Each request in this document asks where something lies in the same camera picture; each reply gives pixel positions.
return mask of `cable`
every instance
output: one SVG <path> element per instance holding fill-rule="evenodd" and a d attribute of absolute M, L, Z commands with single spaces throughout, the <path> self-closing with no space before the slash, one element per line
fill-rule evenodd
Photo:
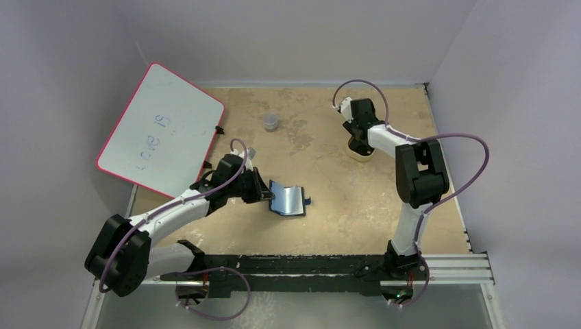
<path fill-rule="evenodd" d="M 111 288 L 109 288 L 109 287 L 105 288 L 105 278 L 107 278 L 107 274 L 109 274 L 109 270 L 111 269 L 111 264 L 113 264 L 113 260 L 115 259 L 115 256 L 117 256 L 117 254 L 119 253 L 121 248 L 125 245 L 127 240 L 129 240 L 129 237 L 131 235 L 133 235 L 133 233 L 135 233 L 135 231 L 137 231 L 137 229 L 140 226 L 145 224 L 145 222 L 146 222 L 145 219 L 142 219 L 141 221 L 139 221 L 139 223 L 135 224 L 134 227 L 132 227 L 129 231 L 127 231 L 127 233 L 121 239 L 121 241 L 119 241 L 119 243 L 117 243 L 117 246 L 115 247 L 115 249 L 111 253 L 111 256 L 109 257 L 109 259 L 107 259 L 107 263 L 105 264 L 105 268 L 103 269 L 103 273 L 101 274 L 101 279 L 99 279 L 99 292 L 107 293 L 111 290 Z"/>
<path fill-rule="evenodd" d="M 149 214 L 149 216 L 147 216 L 146 219 L 142 219 L 139 223 L 137 223 L 134 227 L 132 227 L 125 234 L 125 236 L 119 241 L 119 243 L 117 244 L 117 246 L 115 247 L 115 249 L 111 253 L 111 256 L 109 256 L 109 259 L 107 259 L 107 263 L 105 264 L 105 268 L 103 269 L 103 273 L 101 274 L 101 279 L 99 280 L 99 292 L 107 293 L 108 291 L 111 290 L 111 288 L 105 288 L 105 278 L 107 278 L 107 275 L 109 274 L 109 270 L 111 269 L 111 265 L 113 264 L 113 260 L 115 259 L 115 257 L 119 253 L 119 251 L 121 251 L 121 248 L 125 245 L 127 240 L 129 240 L 131 235 L 133 235 L 133 233 L 135 233 L 135 231 L 137 231 L 137 229 L 140 226 L 144 225 L 148 221 L 151 221 L 152 219 L 157 217 L 162 212 L 165 212 L 165 211 L 168 211 L 169 209 L 172 209 L 173 207 L 179 206 L 180 204 L 183 204 L 185 202 L 190 202 L 190 201 L 199 199 L 201 197 L 205 197 L 207 195 L 210 195 L 210 194 L 224 188 L 228 184 L 232 183 L 242 173 L 242 171 L 244 170 L 244 168 L 246 166 L 246 160 L 248 159 L 248 149 L 246 148 L 246 144 L 244 144 L 244 142 L 241 139 L 233 138 L 230 141 L 230 150 L 231 151 L 234 151 L 234 141 L 240 143 L 242 145 L 242 148 L 244 149 L 244 157 L 242 159 L 242 164 L 240 165 L 240 168 L 238 168 L 238 171 L 229 180 L 222 183 L 222 185 L 219 185 L 215 188 L 212 188 L 206 192 L 202 192 L 200 194 L 196 194 L 196 195 L 193 195 L 191 197 L 187 197 L 184 200 L 179 200 L 179 201 L 167 204 L 167 205 L 157 209 L 156 211 L 152 212 L 151 214 Z"/>
<path fill-rule="evenodd" d="M 449 133 L 449 134 L 438 134 L 438 135 L 430 136 L 430 137 L 427 137 L 427 138 L 415 138 L 415 137 L 411 137 L 411 136 L 406 135 L 406 134 L 402 134 L 401 132 L 398 132 L 397 130 L 392 129 L 391 126 L 388 123 L 388 118 L 389 118 L 389 105 L 387 103 L 387 98 L 385 97 L 385 94 L 381 91 L 381 89 L 377 85 L 375 85 L 373 82 L 370 82 L 370 81 L 367 81 L 367 80 L 352 79 L 352 80 L 348 80 L 346 82 L 343 82 L 339 87 L 337 87 L 337 89 L 335 90 L 335 93 L 333 94 L 333 98 L 331 98 L 331 102 L 333 104 L 333 107 L 336 107 L 335 98 L 336 98 L 337 93 L 339 92 L 339 90 L 341 88 L 343 88 L 345 85 L 350 84 L 352 82 L 362 82 L 364 84 L 368 84 L 368 85 L 372 86 L 374 89 L 376 89 L 377 92 L 381 95 L 381 97 L 383 99 L 383 102 L 384 102 L 384 106 L 385 106 L 385 126 L 386 126 L 386 130 L 388 132 L 390 132 L 391 134 L 393 134 L 395 136 L 398 136 L 400 138 L 403 138 L 406 141 L 410 141 L 410 142 L 414 142 L 414 143 L 422 143 L 422 142 L 434 141 L 434 140 L 437 140 L 437 139 L 450 138 L 450 137 L 470 138 L 470 139 L 473 139 L 473 140 L 479 142 L 480 144 L 482 144 L 482 146 L 484 148 L 484 162 L 482 163 L 482 166 L 480 167 L 480 169 L 478 169 L 478 172 L 476 172 L 476 174 L 466 184 L 464 184 L 462 187 L 460 187 L 457 191 L 455 191 L 451 195 L 448 195 L 444 199 L 440 200 L 440 202 L 436 202 L 435 204 L 432 204 L 431 206 L 429 206 L 428 208 L 426 208 L 426 210 L 424 210 L 424 212 L 419 217 L 418 224 L 416 226 L 416 230 L 415 230 L 415 233 L 414 233 L 414 245 L 415 245 L 416 253 L 418 254 L 418 257 L 420 258 L 421 263 L 423 263 L 423 266 L 425 267 L 426 279 L 425 279 L 425 284 L 423 285 L 422 289 L 420 290 L 420 292 L 418 293 L 418 295 L 416 296 L 416 298 L 411 299 L 409 302 L 407 302 L 405 304 L 400 304 L 400 306 L 409 306 L 411 304 L 414 304 L 423 295 L 423 293 L 425 292 L 425 290 L 428 288 L 428 282 L 430 280 L 430 269 L 428 267 L 428 263 L 425 261 L 425 258 L 421 255 L 421 250 L 419 249 L 419 246 L 418 246 L 419 231 L 420 231 L 420 228 L 421 228 L 421 224 L 423 222 L 423 219 L 424 219 L 424 215 L 427 215 L 429 212 L 431 212 L 432 210 L 434 210 L 434 208 L 436 208 L 437 206 L 440 206 L 444 202 L 447 202 L 448 200 L 450 200 L 450 199 L 454 198 L 455 196 L 459 195 L 466 188 L 468 188 L 468 186 L 472 185 L 472 183 L 474 183 L 474 181 L 476 181 L 476 179 L 482 174 L 482 172 L 484 171 L 484 169 L 486 168 L 486 166 L 489 163 L 489 158 L 490 158 L 489 146 L 480 137 L 475 136 L 475 135 L 472 135 L 472 134 Z"/>
<path fill-rule="evenodd" d="M 216 271 L 232 272 L 232 273 L 236 274 L 237 276 L 239 276 L 242 279 L 242 281 L 244 281 L 244 285 L 246 285 L 247 297 L 246 297 L 246 302 L 244 303 L 244 306 L 242 306 L 242 308 L 238 312 L 234 313 L 233 315 L 227 316 L 227 317 L 216 317 L 214 315 L 209 315 L 209 314 L 206 314 L 206 313 L 201 312 L 199 310 L 196 310 L 194 308 L 191 308 L 191 307 L 185 305 L 184 303 L 182 303 L 182 301 L 180 300 L 180 295 L 177 293 L 177 287 L 175 288 L 175 299 L 177 299 L 176 306 L 181 306 L 181 307 L 185 308 L 186 310 L 189 310 L 190 312 L 192 312 L 194 314 L 197 314 L 201 317 L 205 317 L 206 319 L 215 320 L 215 321 L 232 320 L 233 318 L 238 317 L 242 313 L 244 313 L 244 311 L 248 307 L 248 304 L 250 304 L 251 291 L 250 291 L 250 283 L 248 283 L 248 280 L 244 277 L 244 275 L 242 273 L 238 272 L 235 269 L 231 269 L 229 267 L 214 267 L 211 269 L 204 269 L 203 271 L 185 272 L 185 273 L 180 273 L 180 274 L 182 274 L 183 276 L 197 276 L 199 274 L 216 272 Z"/>
<path fill-rule="evenodd" d="M 417 300 L 419 300 L 419 298 L 425 293 L 425 290 L 428 288 L 428 282 L 430 281 L 430 268 L 428 267 L 428 262 L 426 262 L 425 258 L 422 256 L 422 253 L 421 253 L 421 250 L 419 249 L 419 244 L 418 244 L 419 231 L 421 228 L 421 224 L 423 223 L 424 216 L 427 215 L 432 210 L 434 210 L 437 206 L 440 206 L 444 202 L 451 200 L 452 198 L 456 197 L 457 195 L 462 193 L 464 190 L 466 190 L 466 188 L 468 188 L 468 186 L 472 185 L 472 183 L 474 183 L 478 179 L 478 177 L 480 177 L 480 175 L 482 174 L 482 172 L 484 171 L 484 169 L 486 168 L 486 166 L 489 163 L 489 159 L 490 159 L 489 146 L 486 144 L 486 142 L 482 138 L 475 136 L 475 135 L 472 135 L 472 134 L 465 134 L 465 133 L 438 134 L 435 136 L 421 139 L 418 142 L 421 143 L 421 142 L 427 142 L 427 141 L 433 141 L 436 139 L 451 138 L 451 137 L 470 138 L 470 139 L 473 139 L 473 140 L 479 142 L 480 144 L 482 144 L 482 146 L 484 148 L 484 162 L 482 163 L 482 166 L 480 166 L 480 168 L 478 169 L 476 174 L 474 176 L 472 176 L 472 178 L 466 184 L 462 185 L 462 187 L 460 187 L 458 190 L 454 191 L 454 193 L 452 193 L 451 195 L 448 195 L 447 197 L 443 198 L 439 202 L 436 202 L 435 204 L 432 204 L 431 206 L 426 208 L 426 210 L 424 210 L 423 213 L 420 215 L 419 220 L 418 220 L 418 224 L 416 226 L 416 230 L 414 233 L 414 247 L 416 249 L 416 253 L 420 259 L 420 262 L 423 263 L 423 266 L 425 267 L 425 284 L 421 288 L 420 292 L 418 292 L 416 297 L 412 298 L 409 302 L 407 302 L 405 304 L 400 304 L 399 307 L 410 306 L 410 305 L 414 304 L 415 302 L 417 302 Z"/>
<path fill-rule="evenodd" d="M 419 139 L 415 138 L 415 137 L 411 137 L 409 135 L 405 135 L 402 134 L 401 132 L 398 132 L 397 130 L 394 130 L 391 128 L 391 126 L 389 125 L 389 104 L 387 103 L 387 98 L 385 97 L 385 94 L 383 93 L 383 91 L 380 89 L 380 87 L 378 87 L 376 84 L 374 84 L 373 82 L 367 81 L 367 80 L 363 80 L 363 79 L 352 79 L 352 80 L 347 80 L 346 82 L 343 82 L 339 87 L 337 87 L 337 89 L 335 90 L 335 93 L 333 93 L 333 98 L 331 98 L 331 103 L 333 104 L 333 107 L 336 107 L 335 104 L 335 99 L 337 97 L 337 93 L 347 84 L 350 84 L 352 82 L 362 82 L 364 84 L 368 84 L 370 86 L 372 86 L 375 90 L 377 90 L 377 92 L 380 94 L 381 98 L 383 99 L 383 104 L 385 107 L 385 127 L 387 129 L 388 132 L 390 132 L 393 135 L 396 135 L 400 138 L 405 139 L 406 141 L 410 141 L 410 142 L 418 142 Z"/>
<path fill-rule="evenodd" d="M 353 82 L 362 82 L 363 84 L 368 84 L 370 86 L 372 86 L 375 90 L 378 91 L 378 93 L 380 94 L 380 96 L 383 99 L 383 103 L 385 104 L 385 124 L 387 125 L 387 119 L 389 118 L 389 105 L 387 104 L 387 98 L 385 97 L 385 94 L 382 92 L 382 90 L 380 89 L 380 87 L 378 87 L 376 84 L 374 84 L 373 82 L 367 81 L 367 80 L 363 80 L 363 79 L 352 79 L 352 80 L 347 80 L 346 82 L 343 82 L 339 87 L 337 87 L 337 89 L 335 90 L 335 93 L 333 93 L 333 98 L 331 98 L 331 103 L 333 104 L 333 107 L 335 108 L 335 98 L 337 97 L 337 93 L 346 85 L 353 83 Z"/>

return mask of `blue object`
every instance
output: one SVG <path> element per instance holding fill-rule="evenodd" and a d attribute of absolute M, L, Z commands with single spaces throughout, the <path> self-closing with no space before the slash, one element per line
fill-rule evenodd
<path fill-rule="evenodd" d="M 305 199 L 305 189 L 302 186 L 287 186 L 271 180 L 270 189 L 275 198 L 269 201 L 269 210 L 281 216 L 305 216 L 306 206 L 311 199 Z"/>

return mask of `wooden table surface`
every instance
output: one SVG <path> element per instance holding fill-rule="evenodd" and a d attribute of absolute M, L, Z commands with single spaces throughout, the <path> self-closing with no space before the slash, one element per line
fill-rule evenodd
<path fill-rule="evenodd" d="M 357 162 L 345 153 L 349 134 L 342 116 L 330 105 L 332 88 L 207 88 L 226 106 L 209 161 L 215 166 L 229 153 L 230 139 L 243 139 L 256 151 L 253 164 L 268 184 L 304 186 L 312 197 L 305 217 L 281 217 L 268 203 L 229 200 L 209 217 L 194 221 L 163 240 L 170 245 L 188 239 L 211 254 L 381 254 L 392 237 L 401 208 L 395 189 L 395 161 L 377 151 L 371 161 Z M 389 121 L 416 137 L 436 133 L 422 88 L 385 88 Z M 384 106 L 368 88 L 346 88 L 338 101 L 370 97 L 384 118 Z M 275 132 L 262 127 L 266 111 L 278 113 Z M 134 214 L 167 202 L 138 189 Z M 425 230 L 427 254 L 468 253 L 456 203 L 433 211 Z"/>

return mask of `white enclosure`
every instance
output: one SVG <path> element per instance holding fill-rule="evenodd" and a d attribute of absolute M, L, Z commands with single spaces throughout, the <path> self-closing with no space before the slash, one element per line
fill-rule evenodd
<path fill-rule="evenodd" d="M 78 328 L 82 267 L 131 185 L 95 158 L 150 62 L 201 84 L 429 82 L 491 147 L 459 198 L 510 328 L 577 328 L 581 3 L 0 0 L 0 328 Z M 456 186 L 482 160 L 445 141 Z"/>

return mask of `whiteboard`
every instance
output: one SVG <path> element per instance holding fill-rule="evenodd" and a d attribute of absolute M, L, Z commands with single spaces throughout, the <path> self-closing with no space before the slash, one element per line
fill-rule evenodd
<path fill-rule="evenodd" d="M 177 197 L 198 178 L 224 105 L 153 63 L 105 143 L 97 166 Z"/>

